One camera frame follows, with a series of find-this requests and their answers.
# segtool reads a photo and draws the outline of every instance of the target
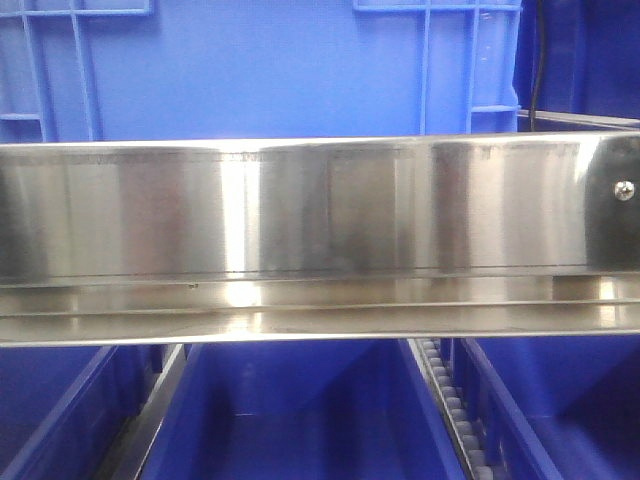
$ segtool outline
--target metal rail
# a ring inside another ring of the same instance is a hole
[[[0,147],[0,345],[640,332],[639,133]]]

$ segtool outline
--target blue plastic bin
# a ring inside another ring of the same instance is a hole
[[[520,0],[4,0],[0,141],[514,131]]]
[[[0,351],[0,477],[74,480],[94,472],[129,414],[118,348]]]
[[[137,415],[147,402],[155,386],[158,374],[162,373],[166,345],[121,346],[116,355],[119,383],[129,393],[126,412]]]
[[[196,345],[144,480],[459,479],[405,341]]]
[[[455,340],[447,348],[488,463],[507,478],[640,478],[640,337]]]

